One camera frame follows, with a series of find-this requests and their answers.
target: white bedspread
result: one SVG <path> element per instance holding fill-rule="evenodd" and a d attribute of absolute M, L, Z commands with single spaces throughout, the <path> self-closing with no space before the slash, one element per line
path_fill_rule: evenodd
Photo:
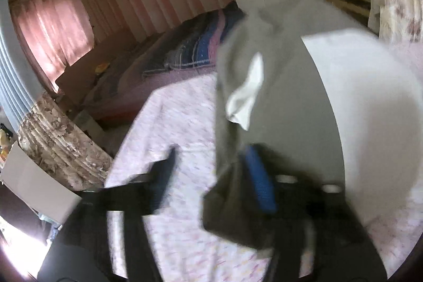
<path fill-rule="evenodd" d="M 114 161 L 106 186 L 124 184 L 162 159 L 172 144 L 180 162 L 168 187 L 164 207 L 145 217 L 156 262 L 170 281 L 260 281 L 267 259 L 202 229 L 201 198 L 215 182 L 215 75 L 193 78 L 155 91 L 135 119 Z M 402 264 L 423 232 L 423 176 L 407 206 L 368 226 L 388 275 Z M 120 212 L 109 213 L 113 269 L 126 277 Z M 310 261 L 303 262 L 303 273 Z"/>

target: pink patterned bed cover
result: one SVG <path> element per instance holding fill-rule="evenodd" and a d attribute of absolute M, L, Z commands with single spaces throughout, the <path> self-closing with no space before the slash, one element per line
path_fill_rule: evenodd
<path fill-rule="evenodd" d="M 172 144 L 181 148 L 164 206 L 145 217 L 156 262 L 164 281 L 261 281 L 268 259 L 256 251 L 216 237 L 201 223 L 202 194 L 215 182 L 215 74 L 156 90 L 135 119 L 106 186 L 124 184 L 162 159 Z M 423 232 L 423 173 L 410 191 L 405 208 L 368 226 L 388 276 L 404 262 Z M 120 212 L 109 212 L 109 246 L 113 269 L 126 277 Z M 312 255 L 302 260 L 302 275 L 310 271 Z"/>

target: headboard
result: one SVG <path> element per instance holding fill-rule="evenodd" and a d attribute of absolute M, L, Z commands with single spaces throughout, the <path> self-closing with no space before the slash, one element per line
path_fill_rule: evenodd
<path fill-rule="evenodd" d="M 79 105 L 94 86 L 96 67 L 103 62 L 111 62 L 122 51 L 129 50 L 136 44 L 132 32 L 122 29 L 96 44 L 76 63 L 67 66 L 56 84 L 75 105 Z"/>

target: pink curtain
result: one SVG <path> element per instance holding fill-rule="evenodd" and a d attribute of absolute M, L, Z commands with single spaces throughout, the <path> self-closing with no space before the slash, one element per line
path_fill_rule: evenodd
<path fill-rule="evenodd" d="M 17 0 L 12 19 L 23 50 L 41 81 L 57 92 L 56 79 L 94 46 L 81 0 Z"/>

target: gray garment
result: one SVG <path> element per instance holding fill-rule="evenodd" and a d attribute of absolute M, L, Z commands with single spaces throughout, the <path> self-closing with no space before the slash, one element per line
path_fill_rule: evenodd
<path fill-rule="evenodd" d="M 302 35 L 362 28 L 323 0 L 284 0 L 251 13 L 221 45 L 217 59 L 217 183 L 204 197 L 204 228 L 249 247 L 267 247 L 270 230 L 245 208 L 242 165 L 246 144 L 259 144 L 272 173 L 315 183 L 345 184 L 341 141 L 332 107 Z M 229 95 L 246 79 L 261 52 L 264 82 L 244 131 L 226 119 Z"/>

